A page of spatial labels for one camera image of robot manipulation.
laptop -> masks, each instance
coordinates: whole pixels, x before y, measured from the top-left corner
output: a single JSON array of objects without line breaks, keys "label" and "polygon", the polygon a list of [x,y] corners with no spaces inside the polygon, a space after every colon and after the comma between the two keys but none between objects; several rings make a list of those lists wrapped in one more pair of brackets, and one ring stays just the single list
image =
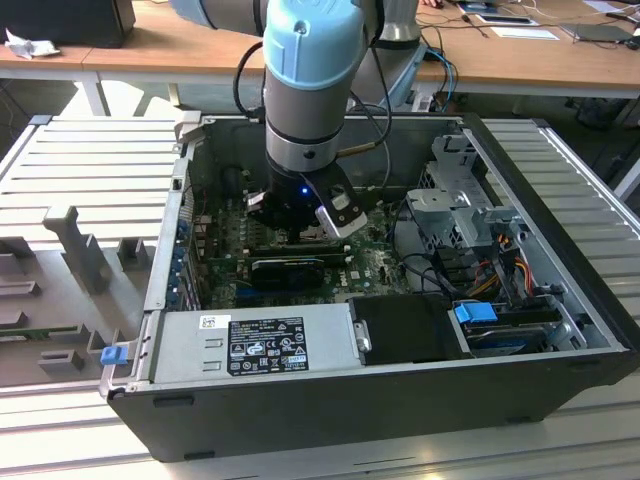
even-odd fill
[{"label": "laptop", "polygon": [[560,27],[576,40],[583,42],[624,42],[633,35],[612,25],[561,23]]}]

black box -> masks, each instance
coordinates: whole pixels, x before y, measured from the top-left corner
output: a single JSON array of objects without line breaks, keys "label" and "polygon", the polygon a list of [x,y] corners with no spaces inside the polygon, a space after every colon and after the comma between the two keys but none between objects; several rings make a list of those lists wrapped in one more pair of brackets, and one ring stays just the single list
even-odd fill
[{"label": "black box", "polygon": [[56,45],[119,48],[135,21],[131,0],[2,0],[0,39],[8,28]]}]

power supply label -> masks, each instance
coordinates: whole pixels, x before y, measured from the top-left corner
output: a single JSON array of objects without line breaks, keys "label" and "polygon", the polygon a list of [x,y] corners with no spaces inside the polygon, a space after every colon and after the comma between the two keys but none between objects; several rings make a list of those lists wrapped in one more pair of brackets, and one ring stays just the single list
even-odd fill
[{"label": "power supply label", "polygon": [[302,317],[229,322],[227,345],[234,377],[309,370]]}]

black plastic cover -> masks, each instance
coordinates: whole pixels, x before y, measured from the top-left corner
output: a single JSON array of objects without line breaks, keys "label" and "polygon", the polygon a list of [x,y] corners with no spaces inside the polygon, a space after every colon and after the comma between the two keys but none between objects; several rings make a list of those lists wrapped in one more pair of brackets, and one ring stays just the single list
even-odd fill
[{"label": "black plastic cover", "polygon": [[424,295],[356,297],[354,322],[366,322],[372,349],[366,365],[422,363],[462,358],[447,310]]}]

paper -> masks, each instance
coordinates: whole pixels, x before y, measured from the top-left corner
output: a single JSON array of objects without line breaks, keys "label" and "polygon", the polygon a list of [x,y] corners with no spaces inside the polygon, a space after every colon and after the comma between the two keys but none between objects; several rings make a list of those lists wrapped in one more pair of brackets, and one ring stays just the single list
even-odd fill
[{"label": "paper", "polygon": [[47,55],[55,55],[60,53],[56,47],[48,40],[26,40],[13,35],[8,29],[7,41],[4,42],[4,46],[11,50],[14,55],[31,60],[33,57],[44,57]]},{"label": "paper", "polygon": [[491,27],[496,35],[502,38],[528,38],[530,40],[560,40],[549,30],[537,28]]},{"label": "paper", "polygon": [[596,0],[592,0],[592,1],[591,0],[584,0],[584,3],[589,5],[594,10],[597,10],[597,11],[602,12],[602,13],[619,12],[620,11],[619,8],[612,7],[607,2],[598,2]]}]

